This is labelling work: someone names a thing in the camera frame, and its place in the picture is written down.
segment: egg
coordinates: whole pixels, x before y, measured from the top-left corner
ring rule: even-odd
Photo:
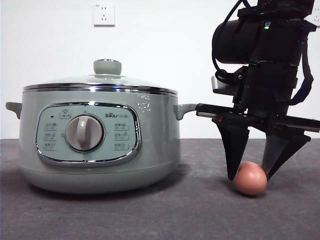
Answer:
[[[255,196],[265,190],[267,186],[267,176],[258,164],[251,161],[242,161],[232,184],[241,193]]]

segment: dial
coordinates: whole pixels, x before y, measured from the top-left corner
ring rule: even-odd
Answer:
[[[80,115],[68,123],[65,139],[74,149],[85,152],[97,147],[103,134],[103,127],[99,120],[92,116]]]

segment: cable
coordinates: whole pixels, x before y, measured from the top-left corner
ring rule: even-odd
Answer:
[[[220,29],[219,29],[219,32],[217,33],[217,36],[216,36],[216,39],[215,39],[216,41],[219,40],[219,38],[220,38],[220,36],[221,36],[221,34],[222,34],[225,26],[227,25],[230,17],[232,16],[232,14],[234,14],[234,12],[236,11],[236,9],[239,7],[239,5],[240,5],[241,3],[243,3],[246,8],[248,8],[248,9],[250,9],[250,10],[253,11],[253,8],[250,6],[250,4],[248,3],[247,0],[238,0],[238,1],[236,2],[236,4],[234,5],[234,7],[233,7],[233,8],[231,9],[231,11],[229,12],[229,14],[226,16],[224,22],[222,23],[222,25],[221,25],[221,27],[220,27]],[[216,59],[216,50],[215,50],[215,46],[214,46],[214,45],[215,45],[215,44],[214,44],[214,39],[212,38],[212,52],[211,52],[211,56],[212,56],[213,65],[214,65],[214,67],[215,67],[215,69],[216,69],[216,71],[217,71],[216,74],[215,74],[215,76],[216,76],[216,78],[217,78],[220,82],[222,82],[222,83],[227,83],[227,81],[225,81],[225,80],[222,78],[222,76],[221,76],[221,74],[224,75],[224,74],[226,74],[227,72],[226,72],[225,70],[223,70],[223,69],[220,69],[220,67],[218,66],[217,59]]]
[[[304,80],[298,92],[294,95],[294,97],[291,100],[288,101],[289,106],[294,106],[299,103],[302,103],[307,98],[312,88],[314,77],[311,74],[311,69],[308,60],[308,40],[304,42],[304,48],[302,53],[302,68]]]

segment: power socket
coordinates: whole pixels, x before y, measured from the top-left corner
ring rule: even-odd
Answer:
[[[313,6],[312,14],[307,17],[307,20],[320,27],[320,5],[317,4]]]
[[[114,27],[116,9],[113,3],[95,4],[93,6],[93,25],[95,27]]]

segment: control panel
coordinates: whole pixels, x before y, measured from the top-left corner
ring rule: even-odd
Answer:
[[[132,158],[140,147],[139,120],[123,104],[59,103],[41,111],[38,153],[58,162],[109,162]]]

